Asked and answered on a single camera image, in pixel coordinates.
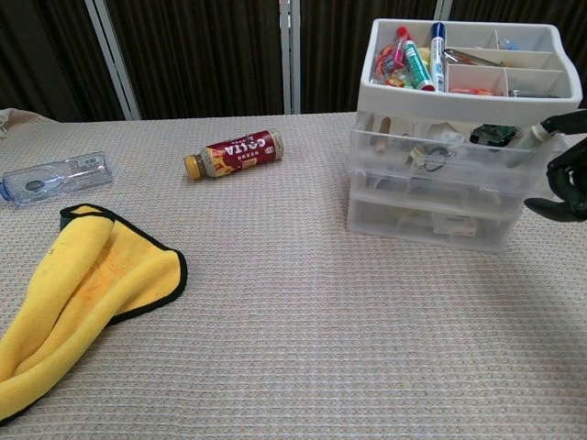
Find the plastic drawer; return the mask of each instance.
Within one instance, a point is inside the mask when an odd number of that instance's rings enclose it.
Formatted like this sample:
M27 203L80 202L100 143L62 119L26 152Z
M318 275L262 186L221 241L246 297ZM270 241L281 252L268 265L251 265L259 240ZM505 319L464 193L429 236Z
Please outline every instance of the plastic drawer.
M516 218L483 218L349 200L350 231L489 252L504 250Z
M566 148L561 135L556 135L542 148L536 150L515 150L508 147L486 147L476 144L454 144L437 140L380 134L373 131L380 116L371 116L371 124L365 128L364 117L353 129L351 135L351 152L349 168L353 172L362 172L370 178L379 177L389 182L396 189L400 180L417 182L436 182L438 188L457 188L461 185L464 192L473 194L473 198L484 198L483 194L497 193L521 200L528 195L539 195L546 188L546 166L556 155ZM426 127L431 124L419 124ZM468 138L471 129L460 127ZM411 153L419 151L422 160L413 160ZM511 155L521 156L521 163L513 168L507 166ZM460 195L455 194L456 203Z
M366 202L415 209L432 209L455 215L486 218L518 217L524 197L488 191L477 185L434 181L419 177L379 176L376 173L352 173L350 197Z

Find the marker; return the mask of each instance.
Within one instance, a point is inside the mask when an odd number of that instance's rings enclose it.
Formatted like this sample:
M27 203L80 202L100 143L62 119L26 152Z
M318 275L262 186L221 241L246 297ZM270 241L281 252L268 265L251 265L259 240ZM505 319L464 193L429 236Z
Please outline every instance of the marker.
M442 54L444 52L444 38L446 30L444 25L437 22L432 25L432 41L430 42L430 76L432 84L437 92L444 92L444 64Z
M432 83L432 78L430 78L430 73L428 73L424 62L418 53L418 47L412 41L412 37L410 36L409 32L405 26L400 26L397 28L396 33L397 38L405 39L404 60L408 69L412 73L412 76L414 77L415 88L417 90L427 90L429 92L434 92L436 89Z

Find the bottle cap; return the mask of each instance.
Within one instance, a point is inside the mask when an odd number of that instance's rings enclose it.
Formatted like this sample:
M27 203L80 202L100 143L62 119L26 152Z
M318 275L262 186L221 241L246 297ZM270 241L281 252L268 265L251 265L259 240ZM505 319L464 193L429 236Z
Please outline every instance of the bottle cap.
M200 167L198 167L198 161L194 154L184 157L183 164L185 165L185 170L187 171L187 175L190 179L197 181L202 177Z
M407 31L407 27L405 26L400 26L399 28L397 28L397 30L395 31L395 35L397 35L397 38L399 39L412 39L412 36Z

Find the plastic case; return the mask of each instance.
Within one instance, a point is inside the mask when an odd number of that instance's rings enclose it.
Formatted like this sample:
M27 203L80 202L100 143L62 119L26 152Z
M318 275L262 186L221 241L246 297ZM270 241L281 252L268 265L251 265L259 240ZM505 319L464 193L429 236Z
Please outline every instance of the plastic case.
M470 143L483 124L517 127L518 137L541 120L575 110L579 76L555 27L445 22L447 48L458 48L514 68L448 65L449 88L492 88L497 96L433 93L371 83L375 53L407 26L427 46L432 21L375 20L360 82L352 130L348 229L454 248L501 251L530 196L551 197L546 165L566 149L556 135L541 148L512 151ZM519 50L500 50L500 41ZM510 97L517 88L559 98ZM380 133L382 120L391 127ZM462 140L430 136L449 123ZM507 166L510 155L524 157Z
M360 117L353 129L350 156L348 229L366 234L503 250L524 199L550 196L546 164L566 148L561 135L534 151L385 135L362 125L377 126L381 118L371 116ZM447 154L417 162L410 157L414 149ZM508 168L511 154L525 159Z

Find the curtain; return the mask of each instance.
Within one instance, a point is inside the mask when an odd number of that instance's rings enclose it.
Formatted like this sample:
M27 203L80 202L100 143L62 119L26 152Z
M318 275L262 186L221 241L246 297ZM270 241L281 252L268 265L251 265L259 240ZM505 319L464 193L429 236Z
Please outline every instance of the curtain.
M302 113L357 109L375 18L431 20L436 0L301 0Z
M108 0L143 118L283 113L278 0Z
M81 0L0 2L0 108L62 122L122 119Z
M451 20L510 23L548 23L559 28L569 58L575 63L583 90L587 90L587 1L569 0L454 0Z

